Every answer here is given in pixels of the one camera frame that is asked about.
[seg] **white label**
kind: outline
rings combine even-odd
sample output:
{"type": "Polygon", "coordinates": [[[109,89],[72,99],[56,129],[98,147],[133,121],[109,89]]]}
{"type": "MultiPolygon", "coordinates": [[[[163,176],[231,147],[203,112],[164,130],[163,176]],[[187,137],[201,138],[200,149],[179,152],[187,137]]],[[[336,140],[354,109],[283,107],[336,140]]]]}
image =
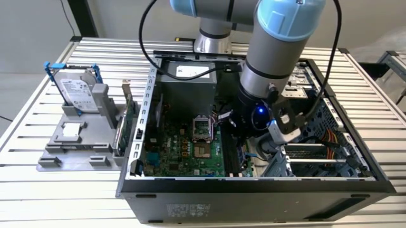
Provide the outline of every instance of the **white label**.
{"type": "Polygon", "coordinates": [[[81,80],[72,79],[61,79],[60,82],[73,107],[82,112],[97,112],[98,110],[88,84],[81,80]]]}
{"type": "Polygon", "coordinates": [[[62,128],[64,137],[74,137],[78,135],[80,123],[65,123],[62,128]]]}
{"type": "Polygon", "coordinates": [[[209,204],[167,204],[169,217],[208,217],[209,204]]]}
{"type": "MultiPolygon", "coordinates": [[[[176,67],[176,76],[177,77],[192,77],[209,68],[207,66],[177,66],[176,67]]],[[[209,78],[209,74],[201,76],[201,78],[209,78]]]]}

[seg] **green circuit board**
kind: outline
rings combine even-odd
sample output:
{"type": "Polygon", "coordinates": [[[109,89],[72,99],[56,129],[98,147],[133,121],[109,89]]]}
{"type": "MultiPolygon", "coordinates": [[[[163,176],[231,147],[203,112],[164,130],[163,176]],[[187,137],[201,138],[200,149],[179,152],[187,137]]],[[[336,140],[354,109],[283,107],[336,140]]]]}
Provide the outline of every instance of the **green circuit board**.
{"type": "MultiPolygon", "coordinates": [[[[221,151],[220,129],[213,127],[213,140],[209,143],[192,141],[191,124],[165,123],[161,129],[161,145],[153,150],[159,153],[157,165],[147,160],[145,175],[161,177],[225,177],[221,151]]],[[[251,163],[241,172],[252,176],[251,163]]]]}

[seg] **black pole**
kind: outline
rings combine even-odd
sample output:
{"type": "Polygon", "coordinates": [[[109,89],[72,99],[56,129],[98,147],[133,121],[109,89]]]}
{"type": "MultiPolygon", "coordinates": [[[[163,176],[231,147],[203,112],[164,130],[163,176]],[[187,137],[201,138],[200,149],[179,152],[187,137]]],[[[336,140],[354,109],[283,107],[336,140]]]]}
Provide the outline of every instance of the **black pole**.
{"type": "Polygon", "coordinates": [[[68,0],[80,35],[98,37],[93,17],[89,11],[88,0],[68,0]]]}

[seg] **metal workbench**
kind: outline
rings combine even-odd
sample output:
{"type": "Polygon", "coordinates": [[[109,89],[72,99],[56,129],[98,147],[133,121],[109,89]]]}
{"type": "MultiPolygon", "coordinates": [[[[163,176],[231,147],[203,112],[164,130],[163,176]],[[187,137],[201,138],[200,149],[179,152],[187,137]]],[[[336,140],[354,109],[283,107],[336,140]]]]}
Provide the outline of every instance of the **metal workbench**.
{"type": "MultiPolygon", "coordinates": [[[[247,45],[233,44],[235,54],[247,45]]],[[[147,42],[152,50],[192,51],[191,42],[147,42]]],[[[325,72],[329,50],[307,48],[325,72]]],[[[82,38],[70,42],[57,61],[97,63],[109,96],[124,102],[121,79],[130,80],[133,98],[140,101],[149,63],[139,44],[129,40],[82,38]]],[[[191,227],[406,227],[406,117],[350,54],[335,54],[328,81],[338,100],[370,151],[398,191],[333,223],[211,224],[191,227]]],[[[44,77],[5,134],[0,138],[0,227],[133,227],[139,224],[126,202],[114,199],[117,171],[37,172],[36,163],[60,120],[62,99],[44,77]]]]}
{"type": "Polygon", "coordinates": [[[378,63],[384,63],[399,75],[403,81],[406,81],[406,52],[384,52],[378,63]]]}

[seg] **power supply label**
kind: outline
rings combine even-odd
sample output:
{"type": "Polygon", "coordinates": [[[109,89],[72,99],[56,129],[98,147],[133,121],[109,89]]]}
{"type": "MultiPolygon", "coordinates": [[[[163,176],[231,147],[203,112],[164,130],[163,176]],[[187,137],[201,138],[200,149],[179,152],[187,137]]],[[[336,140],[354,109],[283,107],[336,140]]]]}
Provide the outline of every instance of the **power supply label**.
{"type": "MultiPolygon", "coordinates": [[[[176,67],[176,77],[192,77],[209,68],[207,66],[177,66],[176,67]]],[[[200,78],[209,78],[209,74],[201,76],[200,78]]]]}
{"type": "Polygon", "coordinates": [[[61,79],[62,89],[74,108],[84,113],[97,112],[93,96],[88,84],[81,80],[61,79]]]}
{"type": "Polygon", "coordinates": [[[207,217],[209,204],[167,204],[169,217],[207,217]]]}

